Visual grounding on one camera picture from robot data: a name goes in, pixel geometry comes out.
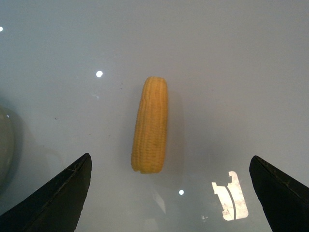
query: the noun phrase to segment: white surface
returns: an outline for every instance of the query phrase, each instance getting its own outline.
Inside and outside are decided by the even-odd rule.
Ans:
[[[0,213],[89,152],[78,232],[270,232],[249,163],[309,185],[308,15],[305,0],[3,2],[0,104],[17,147]],[[168,147],[163,171],[141,175],[130,153],[152,75],[169,86]],[[223,219],[211,183],[229,171],[247,218]]]

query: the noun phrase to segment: yellow corn cob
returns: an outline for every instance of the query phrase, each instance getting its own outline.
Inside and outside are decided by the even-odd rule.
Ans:
[[[164,78],[145,81],[137,114],[131,165],[142,174],[158,173],[165,159],[168,87]]]

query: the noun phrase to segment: corn on the cob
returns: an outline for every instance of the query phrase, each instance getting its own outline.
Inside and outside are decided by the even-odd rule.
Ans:
[[[164,78],[145,81],[135,125],[131,165],[142,174],[158,173],[165,159],[168,87]]]

